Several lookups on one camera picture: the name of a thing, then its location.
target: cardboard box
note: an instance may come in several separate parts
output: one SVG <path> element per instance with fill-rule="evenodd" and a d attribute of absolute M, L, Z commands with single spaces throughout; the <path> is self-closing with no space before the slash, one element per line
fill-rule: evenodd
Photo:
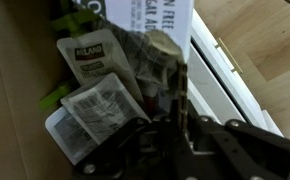
<path fill-rule="evenodd" d="M 50 0 L 0 0 L 0 180 L 71 179 L 38 101 L 72 76 L 56 49 Z"/>

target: white cabinet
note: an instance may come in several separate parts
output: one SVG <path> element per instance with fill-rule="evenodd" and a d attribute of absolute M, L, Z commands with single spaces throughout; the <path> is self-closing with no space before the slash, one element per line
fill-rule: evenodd
<path fill-rule="evenodd" d="M 272 127 L 274 122 L 267 122 L 268 113 L 261 110 L 240 75 L 232 72 L 233 65 L 217 47 L 218 42 L 196 11 L 193 12 L 191 35 L 194 46 L 188 62 L 189 79 L 214 115 L 221 123 L 240 119 L 269 130 L 269 124 Z"/>

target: wooden floor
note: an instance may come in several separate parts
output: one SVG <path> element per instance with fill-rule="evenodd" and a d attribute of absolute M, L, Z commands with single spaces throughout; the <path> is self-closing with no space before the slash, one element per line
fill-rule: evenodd
<path fill-rule="evenodd" d="M 196 0 L 195 9 L 238 61 L 261 107 L 290 138 L 290 5 L 284 0 Z"/>

